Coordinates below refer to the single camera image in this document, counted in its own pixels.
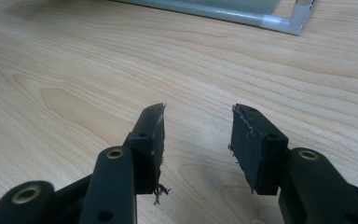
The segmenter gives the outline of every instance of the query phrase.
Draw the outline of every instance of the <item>wooden surface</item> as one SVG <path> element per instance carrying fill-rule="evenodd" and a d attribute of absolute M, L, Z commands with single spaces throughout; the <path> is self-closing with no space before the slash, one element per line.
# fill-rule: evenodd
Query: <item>wooden surface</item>
<path fill-rule="evenodd" d="M 88 175 L 160 102 L 172 191 L 159 206 L 139 196 L 139 223 L 282 223 L 227 150 L 236 103 L 358 186 L 358 1 L 316 1 L 292 36 L 103 0 L 0 0 L 0 197 Z"/>

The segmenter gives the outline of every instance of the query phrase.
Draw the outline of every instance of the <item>wood grain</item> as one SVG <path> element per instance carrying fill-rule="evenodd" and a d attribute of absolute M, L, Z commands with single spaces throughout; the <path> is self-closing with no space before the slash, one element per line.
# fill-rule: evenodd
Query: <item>wood grain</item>
<path fill-rule="evenodd" d="M 103 0 L 0 0 L 0 197 L 88 175 L 160 102 L 172 191 L 160 206 L 139 196 L 139 223 L 282 223 L 227 150 L 236 103 L 358 186 L 358 2 L 317 1 L 291 36 Z"/>

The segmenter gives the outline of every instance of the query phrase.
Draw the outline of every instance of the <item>metal ring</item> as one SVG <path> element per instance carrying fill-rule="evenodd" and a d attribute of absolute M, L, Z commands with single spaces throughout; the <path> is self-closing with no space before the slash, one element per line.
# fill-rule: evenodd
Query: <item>metal ring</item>
<path fill-rule="evenodd" d="M 122 157 L 123 155 L 124 155 L 124 151 L 121 148 L 119 149 L 113 148 L 106 152 L 106 157 L 108 159 L 117 159 Z"/>
<path fill-rule="evenodd" d="M 309 160 L 309 161 L 316 161 L 319 159 L 318 154 L 311 152 L 311 151 L 307 151 L 307 150 L 301 150 L 298 152 L 298 155 L 300 155 L 300 157 Z"/>
<path fill-rule="evenodd" d="M 16 204 L 28 203 L 35 199 L 42 192 L 39 185 L 32 185 L 25 189 L 18 191 L 11 201 Z"/>

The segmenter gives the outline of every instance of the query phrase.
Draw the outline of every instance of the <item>screw hole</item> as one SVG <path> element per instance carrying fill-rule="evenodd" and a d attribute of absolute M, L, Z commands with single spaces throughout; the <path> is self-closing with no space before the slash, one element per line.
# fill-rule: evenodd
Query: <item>screw hole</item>
<path fill-rule="evenodd" d="M 270 138 L 278 138 L 278 135 L 273 134 L 273 133 L 270 133 L 270 134 L 268 135 L 268 137 L 270 137 Z"/>
<path fill-rule="evenodd" d="M 98 220 L 105 222 L 111 220 L 115 216 L 114 212 L 111 210 L 105 210 L 98 215 Z"/>
<path fill-rule="evenodd" d="M 117 158 L 120 158 L 124 155 L 124 152 L 123 150 L 121 149 L 112 149 L 112 150 L 109 150 L 107 153 L 106 153 L 106 157 L 109 158 L 109 159 L 117 159 Z"/>
<path fill-rule="evenodd" d="M 358 224 L 358 216 L 352 213 L 345 213 L 345 218 L 350 222 L 354 224 Z"/>
<path fill-rule="evenodd" d="M 309 161 L 316 161 L 319 159 L 319 156 L 316 153 L 306 150 L 299 151 L 298 155 Z"/>
<path fill-rule="evenodd" d="M 11 201 L 16 204 L 28 203 L 39 196 L 42 189 L 38 185 L 32 185 L 25 189 L 18 191 Z"/>

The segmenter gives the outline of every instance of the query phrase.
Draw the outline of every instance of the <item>wooden table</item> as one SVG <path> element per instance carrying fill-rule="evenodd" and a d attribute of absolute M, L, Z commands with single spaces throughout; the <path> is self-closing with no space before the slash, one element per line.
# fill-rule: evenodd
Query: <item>wooden table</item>
<path fill-rule="evenodd" d="M 138 196 L 139 223 L 282 223 L 227 150 L 236 103 L 358 186 L 358 2 L 317 1 L 292 36 L 103 0 L 0 0 L 0 197 L 90 174 L 160 102 L 172 191 L 158 206 Z"/>

